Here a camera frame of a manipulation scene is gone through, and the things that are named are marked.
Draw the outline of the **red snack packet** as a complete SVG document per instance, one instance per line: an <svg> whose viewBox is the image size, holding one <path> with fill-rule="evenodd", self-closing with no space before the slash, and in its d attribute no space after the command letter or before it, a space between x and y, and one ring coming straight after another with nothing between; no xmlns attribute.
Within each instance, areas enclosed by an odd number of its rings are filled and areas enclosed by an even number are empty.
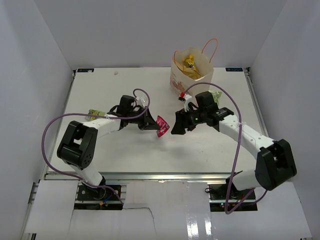
<svg viewBox="0 0 320 240"><path fill-rule="evenodd" d="M157 137L161 138L169 129L170 126L169 124L161 117L161 116L157 116L156 119L156 123L158 124L158 126L160 127L160 129L158 129L156 131Z"/></svg>

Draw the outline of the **large brown snack bag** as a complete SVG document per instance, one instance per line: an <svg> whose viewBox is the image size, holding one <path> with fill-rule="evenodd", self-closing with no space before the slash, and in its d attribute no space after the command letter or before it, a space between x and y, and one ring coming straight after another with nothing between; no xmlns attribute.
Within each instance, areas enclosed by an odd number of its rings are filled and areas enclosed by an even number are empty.
<svg viewBox="0 0 320 240"><path fill-rule="evenodd" d="M193 80L197 80L197 79L200 79L202 76L201 74L196 71L196 70L193 70L191 68L188 68L188 67L182 67L181 69L181 72L186 75L187 77L193 79Z"/></svg>

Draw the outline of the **yellow candy packet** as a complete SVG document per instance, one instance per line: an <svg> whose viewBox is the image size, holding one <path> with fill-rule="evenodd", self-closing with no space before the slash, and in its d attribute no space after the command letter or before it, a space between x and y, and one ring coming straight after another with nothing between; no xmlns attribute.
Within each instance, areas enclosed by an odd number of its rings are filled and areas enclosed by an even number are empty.
<svg viewBox="0 0 320 240"><path fill-rule="evenodd" d="M194 56L192 54L189 55L189 57L186 57L184 60L184 65L187 66L190 69L193 69L194 71L197 70L195 62L194 62Z"/></svg>

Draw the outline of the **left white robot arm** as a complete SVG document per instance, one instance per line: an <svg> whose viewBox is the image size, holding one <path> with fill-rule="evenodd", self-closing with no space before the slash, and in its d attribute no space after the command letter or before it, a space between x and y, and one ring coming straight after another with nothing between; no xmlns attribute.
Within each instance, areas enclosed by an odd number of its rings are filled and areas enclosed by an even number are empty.
<svg viewBox="0 0 320 240"><path fill-rule="evenodd" d="M120 131L128 124L136 124L142 131L159 130L160 126L151 116L149 97L123 95L118 105L103 117L91 121L71 121L57 149L57 157L73 168L82 181L89 186L88 193L99 200L105 196L103 176L93 164L96 142L112 132Z"/></svg>

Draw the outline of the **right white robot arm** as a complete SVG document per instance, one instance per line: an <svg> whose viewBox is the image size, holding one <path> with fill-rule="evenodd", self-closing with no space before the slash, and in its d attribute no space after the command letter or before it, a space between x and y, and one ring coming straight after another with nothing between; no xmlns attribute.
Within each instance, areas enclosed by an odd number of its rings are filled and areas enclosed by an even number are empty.
<svg viewBox="0 0 320 240"><path fill-rule="evenodd" d="M184 135L197 125L206 124L240 143L254 157L254 169L242 170L226 180L229 198L236 200L244 190L257 187L272 191L297 174L291 145L286 140L274 140L240 122L230 109L218 107L211 92L197 94L195 103L182 92L179 100L184 107L175 113L172 135Z"/></svg>

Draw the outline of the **cream paper bag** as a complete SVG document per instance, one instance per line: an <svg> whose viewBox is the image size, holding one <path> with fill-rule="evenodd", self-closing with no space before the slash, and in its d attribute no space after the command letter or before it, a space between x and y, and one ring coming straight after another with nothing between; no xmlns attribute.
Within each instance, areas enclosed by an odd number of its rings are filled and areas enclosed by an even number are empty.
<svg viewBox="0 0 320 240"><path fill-rule="evenodd" d="M173 53L169 83L177 95L184 92L195 96L210 89L208 84L203 83L212 81L214 73L212 59L219 42L217 38L211 38L208 42L215 42L215 48L210 56L205 54L207 44L203 48L189 47L184 51L176 50Z"/></svg>

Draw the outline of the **green snack packet right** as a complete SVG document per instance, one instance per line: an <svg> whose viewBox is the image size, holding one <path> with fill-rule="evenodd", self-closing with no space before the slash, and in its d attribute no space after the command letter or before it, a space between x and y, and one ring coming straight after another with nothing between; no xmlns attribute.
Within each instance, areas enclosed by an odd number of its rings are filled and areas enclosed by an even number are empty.
<svg viewBox="0 0 320 240"><path fill-rule="evenodd" d="M217 105L219 105L219 99L222 96L222 92L218 90L209 90L209 92L211 93L214 102L217 103Z"/></svg>

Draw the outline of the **green snack packet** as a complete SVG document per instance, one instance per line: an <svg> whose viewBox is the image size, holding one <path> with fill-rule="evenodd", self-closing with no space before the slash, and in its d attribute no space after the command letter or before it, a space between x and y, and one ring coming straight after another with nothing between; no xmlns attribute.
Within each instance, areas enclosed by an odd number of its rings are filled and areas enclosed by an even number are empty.
<svg viewBox="0 0 320 240"><path fill-rule="evenodd" d="M106 115L106 113L104 111L95 110L95 109L89 109L88 114L89 114L89 116L85 116L85 119L87 121L93 121L93 120L97 119L97 116L105 116Z"/></svg>
<svg viewBox="0 0 320 240"><path fill-rule="evenodd" d="M219 105L219 99L222 96L222 92L218 90L209 90L209 92L211 93L214 102L217 103L217 105Z"/></svg>

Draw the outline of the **green snack packet left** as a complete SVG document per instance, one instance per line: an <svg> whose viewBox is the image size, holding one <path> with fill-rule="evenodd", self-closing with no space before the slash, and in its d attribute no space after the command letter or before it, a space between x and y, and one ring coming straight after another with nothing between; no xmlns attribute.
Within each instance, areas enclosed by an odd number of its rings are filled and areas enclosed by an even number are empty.
<svg viewBox="0 0 320 240"><path fill-rule="evenodd" d="M88 114L89 114L89 116L85 116L85 119L87 121L93 121L93 120L97 119L97 116L105 116L106 115L106 113L104 111L95 110L95 109L89 109Z"/></svg>

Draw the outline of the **white foam board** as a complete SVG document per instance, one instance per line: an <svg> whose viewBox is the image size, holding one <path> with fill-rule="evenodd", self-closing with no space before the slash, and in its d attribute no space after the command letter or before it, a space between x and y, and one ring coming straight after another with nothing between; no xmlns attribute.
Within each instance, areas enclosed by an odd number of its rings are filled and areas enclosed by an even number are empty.
<svg viewBox="0 0 320 240"><path fill-rule="evenodd" d="M43 180L25 226L38 240L299 240L312 236L294 185L256 211L211 212L203 182L134 181L121 210L75 210L76 183Z"/></svg>

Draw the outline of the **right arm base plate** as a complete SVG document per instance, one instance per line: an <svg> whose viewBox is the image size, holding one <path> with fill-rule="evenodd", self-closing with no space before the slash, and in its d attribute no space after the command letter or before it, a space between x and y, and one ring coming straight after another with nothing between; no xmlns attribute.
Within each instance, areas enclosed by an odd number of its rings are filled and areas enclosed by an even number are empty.
<svg viewBox="0 0 320 240"><path fill-rule="evenodd" d="M227 196L227 187L225 184L209 184L204 191L209 196L209 205L210 211L214 212L224 212L226 208L226 196ZM249 189L242 191L230 191L229 201L227 205L227 210L230 211L234 208L245 196L250 192ZM246 200L235 210L236 212L250 212L257 211L256 195L252 192Z"/></svg>

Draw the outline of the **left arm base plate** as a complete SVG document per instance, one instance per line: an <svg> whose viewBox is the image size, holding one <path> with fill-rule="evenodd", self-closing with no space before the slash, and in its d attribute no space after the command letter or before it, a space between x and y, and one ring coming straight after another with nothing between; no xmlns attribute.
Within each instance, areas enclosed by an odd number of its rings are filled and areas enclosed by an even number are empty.
<svg viewBox="0 0 320 240"><path fill-rule="evenodd" d="M79 185L75 197L75 210L122 210L122 204L117 196L121 196L121 185L109 185L111 189L91 189L86 185Z"/></svg>

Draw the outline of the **aluminium front rail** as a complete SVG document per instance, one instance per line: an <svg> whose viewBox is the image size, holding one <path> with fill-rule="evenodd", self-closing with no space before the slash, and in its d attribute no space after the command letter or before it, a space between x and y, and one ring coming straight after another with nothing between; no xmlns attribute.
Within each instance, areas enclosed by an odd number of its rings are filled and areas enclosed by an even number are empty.
<svg viewBox="0 0 320 240"><path fill-rule="evenodd" d="M128 173L103 172L101 174L108 181L111 180L146 180L146 181L215 181L224 180L230 176L228 173Z"/></svg>

